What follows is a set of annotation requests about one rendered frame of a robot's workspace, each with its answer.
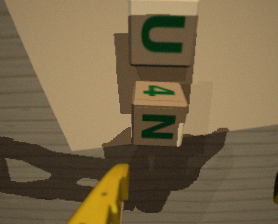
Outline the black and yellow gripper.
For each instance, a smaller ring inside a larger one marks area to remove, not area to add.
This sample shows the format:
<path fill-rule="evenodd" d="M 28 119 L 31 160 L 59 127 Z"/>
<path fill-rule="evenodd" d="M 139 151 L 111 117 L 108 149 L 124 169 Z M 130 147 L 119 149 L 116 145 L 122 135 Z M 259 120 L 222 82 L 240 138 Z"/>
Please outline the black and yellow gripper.
<path fill-rule="evenodd" d="M 66 224 L 120 224 L 122 200 L 128 200 L 130 167 L 113 166 L 96 184 Z M 278 204 L 278 172 L 273 202 Z"/>

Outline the tan flat mat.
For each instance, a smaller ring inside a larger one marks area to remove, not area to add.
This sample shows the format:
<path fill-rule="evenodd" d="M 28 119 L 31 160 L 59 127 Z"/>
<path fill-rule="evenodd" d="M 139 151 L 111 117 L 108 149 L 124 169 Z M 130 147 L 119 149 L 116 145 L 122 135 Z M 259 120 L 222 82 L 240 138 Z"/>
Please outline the tan flat mat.
<path fill-rule="evenodd" d="M 72 151 L 131 143 L 134 83 L 179 83 L 183 137 L 278 124 L 278 0 L 200 0 L 192 65 L 131 66 L 128 0 L 4 0 Z"/>

